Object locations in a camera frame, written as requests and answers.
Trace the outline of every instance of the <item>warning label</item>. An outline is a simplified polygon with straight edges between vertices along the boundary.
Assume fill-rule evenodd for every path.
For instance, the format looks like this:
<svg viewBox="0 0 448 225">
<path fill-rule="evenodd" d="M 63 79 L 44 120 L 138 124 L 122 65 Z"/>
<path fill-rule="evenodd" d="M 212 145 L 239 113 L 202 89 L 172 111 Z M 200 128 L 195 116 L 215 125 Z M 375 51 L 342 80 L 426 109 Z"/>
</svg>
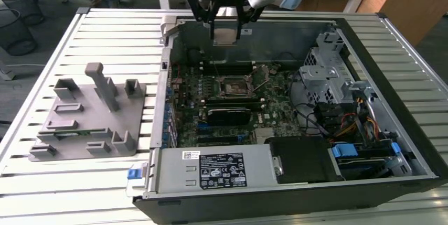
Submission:
<svg viewBox="0 0 448 225">
<path fill-rule="evenodd" d="M 200 155 L 203 189 L 247 187 L 243 153 Z"/>
</svg>

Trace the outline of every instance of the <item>metal slotted table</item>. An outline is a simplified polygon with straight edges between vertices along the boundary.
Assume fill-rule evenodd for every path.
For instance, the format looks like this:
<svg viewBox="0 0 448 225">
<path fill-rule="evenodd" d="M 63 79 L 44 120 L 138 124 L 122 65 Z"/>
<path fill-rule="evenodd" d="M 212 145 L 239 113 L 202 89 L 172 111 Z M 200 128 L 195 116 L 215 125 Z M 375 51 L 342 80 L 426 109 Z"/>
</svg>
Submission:
<svg viewBox="0 0 448 225">
<path fill-rule="evenodd" d="M 127 171 L 148 159 L 163 45 L 162 17 L 184 10 L 92 9 L 76 14 L 0 143 L 0 223 L 154 224 L 127 197 Z M 443 158 L 448 160 L 448 89 L 387 19 L 372 14 L 266 12 L 263 17 L 344 17 L 390 79 Z M 362 78 L 362 67 L 351 59 Z M 30 148 L 54 103 L 59 78 L 92 84 L 88 62 L 104 64 L 115 83 L 147 83 L 138 154 L 131 157 L 34 163 Z M 446 224 L 446 187 L 406 195 L 371 209 L 214 222 L 243 224 Z"/>
</svg>

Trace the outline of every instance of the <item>wastebasket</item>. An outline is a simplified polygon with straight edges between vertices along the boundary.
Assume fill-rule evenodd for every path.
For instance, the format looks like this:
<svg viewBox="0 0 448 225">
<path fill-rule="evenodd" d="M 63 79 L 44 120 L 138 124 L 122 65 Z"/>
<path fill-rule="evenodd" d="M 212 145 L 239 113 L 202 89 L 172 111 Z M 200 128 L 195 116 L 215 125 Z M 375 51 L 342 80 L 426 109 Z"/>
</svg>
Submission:
<svg viewBox="0 0 448 225">
<path fill-rule="evenodd" d="M 2 0 L 10 9 L 18 10 L 22 14 L 23 22 L 27 25 L 36 25 L 44 21 L 36 0 Z"/>
<path fill-rule="evenodd" d="M 0 47 L 12 56 L 22 56 L 35 50 L 38 43 L 20 19 L 18 10 L 0 10 Z"/>
</svg>

